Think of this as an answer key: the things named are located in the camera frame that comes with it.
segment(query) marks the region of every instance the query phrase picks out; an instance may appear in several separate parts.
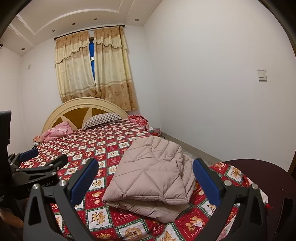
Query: pink blanket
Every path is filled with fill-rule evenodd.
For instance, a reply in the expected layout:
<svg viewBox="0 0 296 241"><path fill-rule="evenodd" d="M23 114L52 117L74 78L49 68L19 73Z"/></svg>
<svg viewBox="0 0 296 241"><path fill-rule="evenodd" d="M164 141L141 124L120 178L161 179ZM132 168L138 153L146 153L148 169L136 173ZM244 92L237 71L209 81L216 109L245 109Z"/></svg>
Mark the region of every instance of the pink blanket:
<svg viewBox="0 0 296 241"><path fill-rule="evenodd" d="M64 121L41 135L41 142L55 141L73 133L69 122Z"/></svg>

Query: silver bolt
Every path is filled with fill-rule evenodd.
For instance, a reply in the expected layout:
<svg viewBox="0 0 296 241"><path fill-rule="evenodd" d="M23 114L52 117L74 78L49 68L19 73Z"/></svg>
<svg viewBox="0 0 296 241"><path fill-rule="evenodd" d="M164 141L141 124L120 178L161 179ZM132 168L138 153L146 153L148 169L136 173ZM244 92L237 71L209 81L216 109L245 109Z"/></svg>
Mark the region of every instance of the silver bolt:
<svg viewBox="0 0 296 241"><path fill-rule="evenodd" d="M252 188L253 188L254 190L257 190L257 189L258 189L258 185L255 184L255 183L253 183L253 184L252 184Z"/></svg>
<svg viewBox="0 0 296 241"><path fill-rule="evenodd" d="M232 182L230 180L225 180L224 185L230 187L232 185Z"/></svg>
<svg viewBox="0 0 296 241"><path fill-rule="evenodd" d="M36 184L34 184L34 185L32 186L32 188L33 188L34 190L37 190L39 187L40 187L40 185L39 185L38 183L36 183Z"/></svg>
<svg viewBox="0 0 296 241"><path fill-rule="evenodd" d="M66 186L67 185L67 181L66 180L60 180L60 182L59 182L59 185L60 186Z"/></svg>

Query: window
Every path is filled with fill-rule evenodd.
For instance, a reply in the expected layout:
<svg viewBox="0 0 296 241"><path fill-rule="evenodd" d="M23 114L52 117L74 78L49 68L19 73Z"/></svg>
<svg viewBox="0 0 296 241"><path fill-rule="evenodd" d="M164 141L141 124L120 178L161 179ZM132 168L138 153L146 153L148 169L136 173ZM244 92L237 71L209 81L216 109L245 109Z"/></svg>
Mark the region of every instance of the window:
<svg viewBox="0 0 296 241"><path fill-rule="evenodd" d="M91 56L91 69L93 71L94 76L94 39L89 40L89 52Z"/></svg>

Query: striped pillow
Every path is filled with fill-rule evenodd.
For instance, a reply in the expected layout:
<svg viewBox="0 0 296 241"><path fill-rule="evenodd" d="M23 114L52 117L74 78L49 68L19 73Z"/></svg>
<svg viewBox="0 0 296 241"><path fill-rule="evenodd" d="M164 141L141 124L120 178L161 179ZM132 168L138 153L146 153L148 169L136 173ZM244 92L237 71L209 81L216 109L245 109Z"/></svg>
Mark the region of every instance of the striped pillow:
<svg viewBox="0 0 296 241"><path fill-rule="evenodd" d="M89 118L82 126L83 130L95 128L110 122L115 123L121 120L122 118L116 113L105 113L95 115L92 118Z"/></svg>

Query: bed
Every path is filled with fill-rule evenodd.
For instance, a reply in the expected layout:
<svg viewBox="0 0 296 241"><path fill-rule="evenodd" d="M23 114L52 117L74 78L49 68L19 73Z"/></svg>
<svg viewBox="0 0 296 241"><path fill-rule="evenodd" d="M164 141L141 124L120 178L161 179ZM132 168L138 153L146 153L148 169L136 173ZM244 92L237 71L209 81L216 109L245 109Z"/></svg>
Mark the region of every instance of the bed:
<svg viewBox="0 0 296 241"><path fill-rule="evenodd" d="M106 112L115 112L122 118L128 117L128 114L118 106L97 98L73 99L62 104L49 116L43 132L63 121L69 121L74 133L57 141L40 144L37 147L39 155L22 163L20 168L44 166L57 156L66 154L68 164L58 171L58 175L60 179L68 180L90 157L94 157L99 162L99 171L83 201L75 206L75 209L96 239L194 240L215 211L215 206L208 202L198 183L195 184L189 207L173 223L159 223L153 219L102 204L104 191L124 151L134 139L150 135L128 120L90 130L81 129L87 119ZM233 166L219 163L211 168L223 180L230 179L235 185L246 186L245 180L237 175ZM52 204L52 210L63 234L71 237L56 204ZM237 210L238 206L235 205L220 235L221 238L229 231Z"/></svg>

